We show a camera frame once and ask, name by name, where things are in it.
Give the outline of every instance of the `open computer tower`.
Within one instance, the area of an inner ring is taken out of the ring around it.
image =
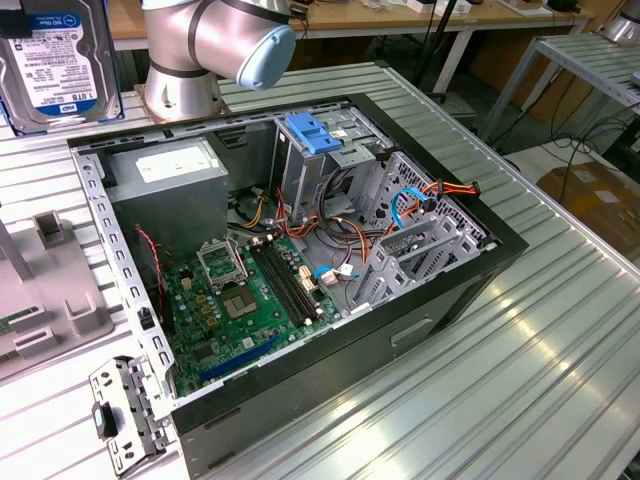
[[[118,475],[192,478],[455,322],[527,247],[364,95],[70,140],[138,358],[91,376]]]

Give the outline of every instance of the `desk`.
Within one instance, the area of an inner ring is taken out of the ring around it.
[[[376,12],[365,7],[359,0],[347,4],[319,3],[309,7],[309,28],[305,38],[368,37],[376,35],[400,35],[403,33],[425,33],[430,15],[418,14],[407,7],[393,6]],[[449,57],[434,91],[445,92],[451,81],[471,35],[478,30],[511,28],[539,28],[572,26],[571,33],[580,33],[593,14],[582,10],[579,14],[554,13],[547,16],[523,17],[496,0],[485,0],[475,5],[468,15],[452,16],[445,31],[458,32]],[[109,23],[116,50],[146,49],[147,39],[144,15],[140,4],[131,0],[110,0]],[[440,23],[436,15],[431,31]],[[298,38],[304,33],[299,20],[292,19],[291,26]]]
[[[366,93],[529,243],[461,321],[229,460],[202,480],[616,478],[640,449],[640,272],[389,68],[286,74],[271,90],[221,82],[236,112]],[[65,147],[126,119],[15,139],[0,120],[0,218],[15,231],[48,209],[74,224],[114,331],[0,388],[0,472],[20,480],[113,480],[87,377],[139,355]],[[136,480],[185,480],[170,451]]]

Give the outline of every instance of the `hard drive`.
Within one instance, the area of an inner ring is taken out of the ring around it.
[[[103,0],[23,0],[20,15],[26,28],[0,39],[0,97],[16,135],[124,116]]]

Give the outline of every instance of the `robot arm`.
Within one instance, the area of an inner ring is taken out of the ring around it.
[[[604,27],[602,35],[623,46],[638,45],[640,43],[640,0],[629,0],[618,16]]]
[[[286,0],[144,0],[151,68],[146,103],[166,120],[221,108],[216,74],[272,87],[295,48]]]

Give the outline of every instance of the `aluminum table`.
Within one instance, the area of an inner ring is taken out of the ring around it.
[[[460,180],[477,180],[530,248],[461,321],[207,478],[616,478],[640,449],[638,270],[391,69],[294,72],[266,92],[222,92],[235,111],[367,93]],[[116,324],[1,384],[2,478],[113,478],[87,376],[140,352],[64,139],[149,123],[135,94],[125,104],[127,119],[108,126],[28,139],[0,128],[0,217],[12,231],[48,209],[73,222]],[[186,473],[170,451],[134,478]]]

